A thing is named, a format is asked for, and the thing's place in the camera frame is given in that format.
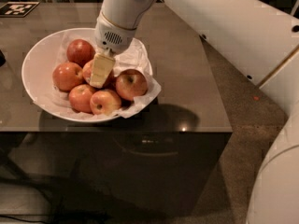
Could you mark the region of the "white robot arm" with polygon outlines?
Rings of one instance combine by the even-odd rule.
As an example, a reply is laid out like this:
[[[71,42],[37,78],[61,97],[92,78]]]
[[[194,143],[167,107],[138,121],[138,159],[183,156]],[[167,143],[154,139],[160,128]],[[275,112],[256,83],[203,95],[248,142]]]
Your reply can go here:
[[[97,46],[125,51],[155,1],[104,0]],[[160,1],[287,114],[257,174],[246,224],[299,224],[299,20],[258,0]]]

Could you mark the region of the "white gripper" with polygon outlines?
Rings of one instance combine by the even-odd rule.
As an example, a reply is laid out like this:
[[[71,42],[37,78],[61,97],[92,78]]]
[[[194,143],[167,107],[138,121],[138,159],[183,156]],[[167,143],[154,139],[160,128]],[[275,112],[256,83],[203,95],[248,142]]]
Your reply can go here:
[[[135,36],[136,17],[132,15],[111,15],[101,11],[96,20],[94,36],[96,45],[101,49],[111,49],[120,54],[127,50]],[[101,53],[93,58],[90,85],[102,88],[113,70],[115,59]]]

